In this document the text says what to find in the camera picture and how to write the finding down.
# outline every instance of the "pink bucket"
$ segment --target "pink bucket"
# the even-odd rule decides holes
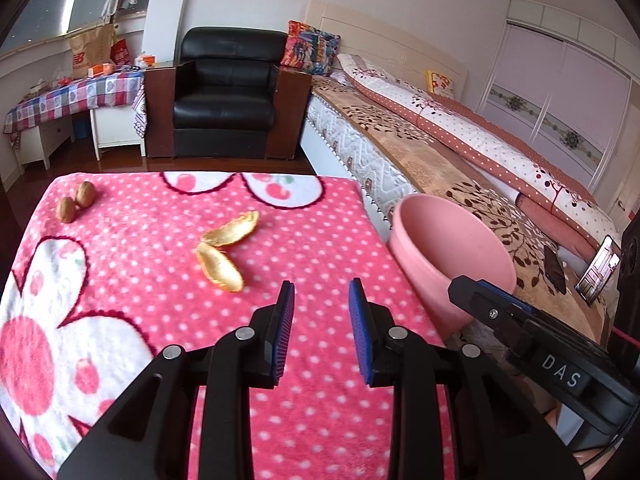
[[[449,301],[451,280],[466,275],[512,293],[516,271],[502,241],[459,205],[428,194],[403,198],[394,210],[389,250],[414,286],[441,338],[473,319]]]

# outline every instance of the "metal screw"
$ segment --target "metal screw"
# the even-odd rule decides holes
[[[251,339],[254,335],[255,330],[250,326],[241,326],[238,330],[236,330],[236,338],[238,338],[240,341]]]
[[[162,350],[162,357],[165,359],[175,359],[182,353],[182,348],[178,345],[169,345]]]
[[[476,345],[464,345],[462,347],[462,353],[467,357],[475,359],[480,355],[480,349]]]
[[[393,326],[389,329],[389,337],[391,339],[404,339],[409,335],[406,329],[402,326]]]

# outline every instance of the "sliding wardrobe door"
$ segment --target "sliding wardrobe door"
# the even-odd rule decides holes
[[[509,25],[482,115],[530,142],[563,52],[562,41]]]
[[[533,148],[554,164],[564,160],[558,166],[589,187],[618,137],[630,84],[616,68],[568,44]]]

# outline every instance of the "plaid tablecloth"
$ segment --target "plaid tablecloth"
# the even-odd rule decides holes
[[[20,147],[20,132],[27,128],[85,110],[136,104],[135,129],[140,137],[144,137],[146,114],[143,81],[143,72],[116,73],[74,81],[12,108],[4,121],[4,132],[10,136],[12,147],[17,150]]]

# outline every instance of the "pink tablecloth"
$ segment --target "pink tablecloth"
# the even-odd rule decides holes
[[[83,180],[97,186],[98,200],[61,224],[56,201]],[[260,212],[257,230],[228,251],[246,286],[222,292],[205,279],[193,249],[203,232],[253,209]],[[27,227],[2,296],[0,405],[55,476],[156,352],[215,343],[255,308],[274,303],[281,281],[291,280],[296,313],[285,375],[275,390],[251,392],[256,478],[384,478],[392,391],[368,388],[358,372],[346,303],[354,276],[398,323],[439,343],[354,181],[231,173],[61,177]],[[202,400],[193,450],[201,414]],[[444,446],[452,478],[448,425]],[[192,452],[192,472],[196,463]]]

